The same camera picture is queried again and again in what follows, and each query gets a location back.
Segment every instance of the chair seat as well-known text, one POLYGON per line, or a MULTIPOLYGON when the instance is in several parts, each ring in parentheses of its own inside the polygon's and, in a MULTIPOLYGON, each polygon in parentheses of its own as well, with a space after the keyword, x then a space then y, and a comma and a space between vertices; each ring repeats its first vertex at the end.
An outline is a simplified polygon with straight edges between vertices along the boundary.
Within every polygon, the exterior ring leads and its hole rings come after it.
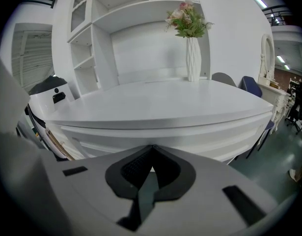
POLYGON ((271 128, 274 127, 274 122, 272 122, 271 120, 269 121, 268 125, 266 126, 265 130, 269 130, 271 128))

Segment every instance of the shoe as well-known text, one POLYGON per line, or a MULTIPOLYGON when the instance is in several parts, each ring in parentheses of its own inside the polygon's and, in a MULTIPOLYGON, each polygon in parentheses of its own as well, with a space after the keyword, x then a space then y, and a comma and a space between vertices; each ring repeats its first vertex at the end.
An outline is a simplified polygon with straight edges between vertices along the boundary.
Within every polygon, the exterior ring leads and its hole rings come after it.
POLYGON ((295 174, 296 174, 295 170, 293 170, 293 169, 289 170, 290 177, 292 178, 292 180, 294 180, 295 182, 297 182, 296 179, 295 179, 295 174))

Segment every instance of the gray chair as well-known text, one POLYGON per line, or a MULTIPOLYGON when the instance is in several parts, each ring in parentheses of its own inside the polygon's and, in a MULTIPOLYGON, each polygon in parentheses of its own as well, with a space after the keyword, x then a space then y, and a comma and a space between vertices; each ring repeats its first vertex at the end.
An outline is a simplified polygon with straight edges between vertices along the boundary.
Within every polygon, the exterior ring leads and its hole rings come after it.
POLYGON ((212 80, 236 87, 236 84, 233 81, 233 79, 230 76, 228 76, 226 73, 215 73, 212 75, 212 80))

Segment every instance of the chair back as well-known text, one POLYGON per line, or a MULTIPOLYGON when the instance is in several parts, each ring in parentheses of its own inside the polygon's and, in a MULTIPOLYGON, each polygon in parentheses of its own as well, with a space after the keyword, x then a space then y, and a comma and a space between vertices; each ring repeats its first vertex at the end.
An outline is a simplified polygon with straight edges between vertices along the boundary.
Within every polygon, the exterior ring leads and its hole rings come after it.
POLYGON ((243 77, 243 82, 242 82, 242 90, 245 90, 249 93, 252 93, 258 97, 261 98, 262 96, 262 91, 261 88, 258 86, 254 78, 249 77, 249 76, 244 76, 243 77))
POLYGON ((236 84, 233 81, 233 79, 230 76, 228 76, 226 73, 215 73, 212 75, 212 80, 236 87, 236 84))

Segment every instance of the brown wall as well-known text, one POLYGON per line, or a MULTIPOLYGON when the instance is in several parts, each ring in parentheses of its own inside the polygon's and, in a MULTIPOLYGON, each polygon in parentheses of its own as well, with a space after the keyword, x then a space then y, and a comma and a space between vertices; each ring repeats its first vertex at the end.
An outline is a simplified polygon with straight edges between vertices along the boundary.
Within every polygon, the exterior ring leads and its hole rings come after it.
POLYGON ((299 82, 299 79, 302 80, 302 76, 276 68, 274 70, 274 79, 278 82, 281 89, 287 91, 290 79, 292 79, 292 81, 299 82))

